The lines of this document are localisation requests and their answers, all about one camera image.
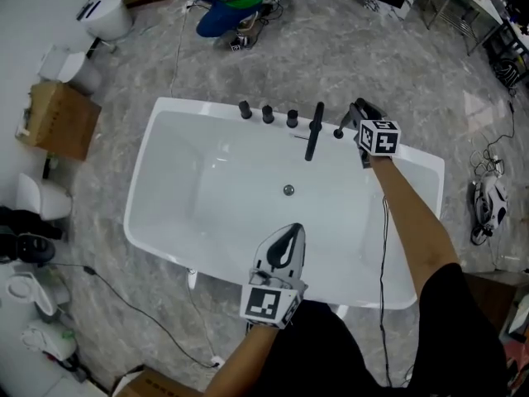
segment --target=black knob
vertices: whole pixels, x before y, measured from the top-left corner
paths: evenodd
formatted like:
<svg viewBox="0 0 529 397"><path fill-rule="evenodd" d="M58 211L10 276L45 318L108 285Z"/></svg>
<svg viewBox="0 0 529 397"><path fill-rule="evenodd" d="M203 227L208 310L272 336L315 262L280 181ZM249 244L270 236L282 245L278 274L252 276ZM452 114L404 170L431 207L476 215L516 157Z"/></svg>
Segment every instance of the black knob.
<svg viewBox="0 0 529 397"><path fill-rule="evenodd" d="M314 121L310 121L310 123L308 124L308 129L310 129L312 131L312 125L314 124ZM319 128L317 129L318 131L321 131L322 130L322 125L320 124Z"/></svg>
<svg viewBox="0 0 529 397"><path fill-rule="evenodd" d="M250 105L246 100L239 103L239 109L241 110L241 117L243 119L250 119L251 118L251 110Z"/></svg>
<svg viewBox="0 0 529 397"><path fill-rule="evenodd" d="M263 122L272 123L273 121L274 121L274 111L267 104L266 106L263 107Z"/></svg>
<svg viewBox="0 0 529 397"><path fill-rule="evenodd" d="M289 110L287 113L287 127L289 128L295 128L298 126L298 111L297 110Z"/></svg>

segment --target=bathtub drain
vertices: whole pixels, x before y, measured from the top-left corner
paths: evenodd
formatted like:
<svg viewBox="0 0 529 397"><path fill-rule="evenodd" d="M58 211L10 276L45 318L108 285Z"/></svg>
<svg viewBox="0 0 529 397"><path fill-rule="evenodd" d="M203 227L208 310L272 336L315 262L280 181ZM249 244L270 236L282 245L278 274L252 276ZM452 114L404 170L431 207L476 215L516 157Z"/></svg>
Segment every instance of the bathtub drain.
<svg viewBox="0 0 529 397"><path fill-rule="evenodd" d="M284 192L284 195L290 197L292 194L294 194L294 187L290 184L285 185L283 187L283 192Z"/></svg>

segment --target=black shirt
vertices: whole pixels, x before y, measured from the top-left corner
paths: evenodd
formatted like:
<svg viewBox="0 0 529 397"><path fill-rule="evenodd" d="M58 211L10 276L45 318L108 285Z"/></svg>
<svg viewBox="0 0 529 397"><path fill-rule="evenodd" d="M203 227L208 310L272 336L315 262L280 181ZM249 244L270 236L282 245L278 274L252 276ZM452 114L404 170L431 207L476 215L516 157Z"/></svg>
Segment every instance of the black shirt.
<svg viewBox="0 0 529 397"><path fill-rule="evenodd" d="M305 300L279 332L251 395L505 395L503 346L459 265L443 266L426 282L419 312L407 388L379 385L345 324L326 304Z"/></svg>

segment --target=faucet spout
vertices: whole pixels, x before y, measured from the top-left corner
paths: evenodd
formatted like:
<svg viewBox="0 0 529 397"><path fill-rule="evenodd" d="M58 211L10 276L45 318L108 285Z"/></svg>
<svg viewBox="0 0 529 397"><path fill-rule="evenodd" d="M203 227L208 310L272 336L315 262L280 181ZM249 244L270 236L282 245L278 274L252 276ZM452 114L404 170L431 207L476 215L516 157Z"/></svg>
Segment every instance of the faucet spout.
<svg viewBox="0 0 529 397"><path fill-rule="evenodd" d="M305 160L310 162L314 156L314 150L316 149L317 136L322 129L322 119L323 119L323 109L325 105L322 102L319 102L316 106L316 111L314 112L314 119L309 124L311 128L311 135L308 138L307 151L305 152Z"/></svg>

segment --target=blue jeans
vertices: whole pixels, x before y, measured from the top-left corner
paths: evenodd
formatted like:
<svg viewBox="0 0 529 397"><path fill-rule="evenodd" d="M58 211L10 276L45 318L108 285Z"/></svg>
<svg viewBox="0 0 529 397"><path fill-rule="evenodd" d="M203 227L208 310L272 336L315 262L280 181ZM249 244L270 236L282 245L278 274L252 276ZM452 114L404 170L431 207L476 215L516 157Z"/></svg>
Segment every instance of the blue jeans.
<svg viewBox="0 0 529 397"><path fill-rule="evenodd" d="M262 3L247 9L235 9L220 0L203 0L212 4L211 9L197 25L197 33L204 37L221 36L229 30L235 30L246 17L257 12Z"/></svg>

